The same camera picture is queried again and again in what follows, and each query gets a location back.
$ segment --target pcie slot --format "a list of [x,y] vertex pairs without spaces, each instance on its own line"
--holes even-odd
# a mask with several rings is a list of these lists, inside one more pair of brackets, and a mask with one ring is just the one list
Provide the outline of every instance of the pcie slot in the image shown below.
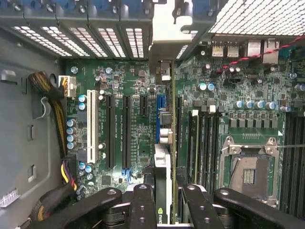
[[182,98],[176,97],[176,165],[178,164],[179,158],[179,149],[180,149],[180,141],[181,141],[181,117],[182,117]]
[[123,165],[122,168],[131,167],[131,122],[132,102],[130,96],[123,96]]
[[148,113],[148,96],[140,95],[140,116],[147,117]]
[[115,141],[115,103],[112,94],[106,95],[106,167],[114,167],[114,141]]
[[165,95],[157,95],[157,105],[156,105],[156,144],[160,140],[160,108],[165,107]]

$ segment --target screw hole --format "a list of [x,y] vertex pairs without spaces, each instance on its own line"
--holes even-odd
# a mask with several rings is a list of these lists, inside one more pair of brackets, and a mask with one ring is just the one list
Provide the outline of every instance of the screw hole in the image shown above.
[[210,218],[204,218],[205,223],[211,223]]

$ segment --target blue pcie slot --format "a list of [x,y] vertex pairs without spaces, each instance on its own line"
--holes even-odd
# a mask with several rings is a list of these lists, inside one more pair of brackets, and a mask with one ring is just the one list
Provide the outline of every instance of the blue pcie slot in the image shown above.
[[160,140],[160,116],[159,111],[160,108],[165,107],[165,95],[157,95],[157,107],[156,107],[156,144],[159,143]]

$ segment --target white connector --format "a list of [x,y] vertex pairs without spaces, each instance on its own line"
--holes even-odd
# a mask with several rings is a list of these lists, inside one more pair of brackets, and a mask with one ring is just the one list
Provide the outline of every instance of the white connector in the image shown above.
[[65,91],[67,91],[67,93],[65,93],[66,97],[76,97],[76,88],[77,88],[77,84],[76,84],[76,77],[73,76],[69,76],[69,75],[59,75],[58,76],[58,86],[61,85],[61,81],[62,80],[67,80],[66,83],[66,87],[65,87]]
[[87,90],[87,163],[96,163],[98,150],[98,92]]

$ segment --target white pci slot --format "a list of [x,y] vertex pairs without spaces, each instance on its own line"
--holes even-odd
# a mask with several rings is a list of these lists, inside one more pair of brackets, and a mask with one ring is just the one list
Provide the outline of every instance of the white pci slot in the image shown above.
[[87,163],[98,160],[98,94],[87,90]]

